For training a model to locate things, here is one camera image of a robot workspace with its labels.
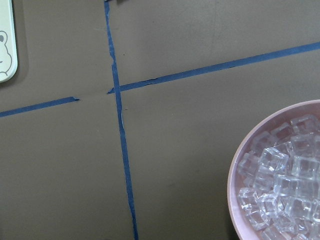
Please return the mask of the pink bowl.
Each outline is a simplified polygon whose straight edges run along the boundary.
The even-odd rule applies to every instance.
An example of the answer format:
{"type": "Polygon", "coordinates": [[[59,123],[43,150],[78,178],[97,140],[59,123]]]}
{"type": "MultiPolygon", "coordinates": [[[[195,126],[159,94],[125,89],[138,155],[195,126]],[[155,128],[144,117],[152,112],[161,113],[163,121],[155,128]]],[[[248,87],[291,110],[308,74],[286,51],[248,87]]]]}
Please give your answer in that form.
{"type": "Polygon", "coordinates": [[[229,215],[232,221],[232,225],[240,240],[261,239],[261,232],[253,229],[250,222],[244,216],[238,203],[238,192],[240,188],[244,186],[243,181],[241,180],[241,176],[237,173],[237,167],[240,159],[243,157],[244,153],[250,150],[250,144],[253,138],[258,134],[261,134],[264,131],[273,130],[284,122],[288,122],[293,118],[306,114],[312,114],[317,118],[320,117],[320,101],[318,99],[290,105],[269,115],[261,122],[259,122],[245,136],[245,138],[238,146],[229,168],[226,190],[229,215]]]}

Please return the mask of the cream bear serving tray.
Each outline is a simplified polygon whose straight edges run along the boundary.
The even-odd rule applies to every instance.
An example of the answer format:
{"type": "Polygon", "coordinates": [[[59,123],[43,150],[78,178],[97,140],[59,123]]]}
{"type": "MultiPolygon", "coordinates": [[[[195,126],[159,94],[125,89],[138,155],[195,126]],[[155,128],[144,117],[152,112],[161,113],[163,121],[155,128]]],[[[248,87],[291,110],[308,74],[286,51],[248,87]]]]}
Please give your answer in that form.
{"type": "Polygon", "coordinates": [[[0,0],[0,82],[11,79],[18,68],[13,3],[0,0]]]}

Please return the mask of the clear ice cubes pile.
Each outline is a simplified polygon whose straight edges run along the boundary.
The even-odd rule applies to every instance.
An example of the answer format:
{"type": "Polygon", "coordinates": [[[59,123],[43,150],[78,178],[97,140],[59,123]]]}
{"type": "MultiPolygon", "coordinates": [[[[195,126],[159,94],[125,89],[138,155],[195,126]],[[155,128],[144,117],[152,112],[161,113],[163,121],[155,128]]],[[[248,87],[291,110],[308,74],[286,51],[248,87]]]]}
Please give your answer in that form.
{"type": "Polygon", "coordinates": [[[237,165],[239,206],[264,240],[320,237],[320,122],[311,114],[255,136],[237,165]]]}

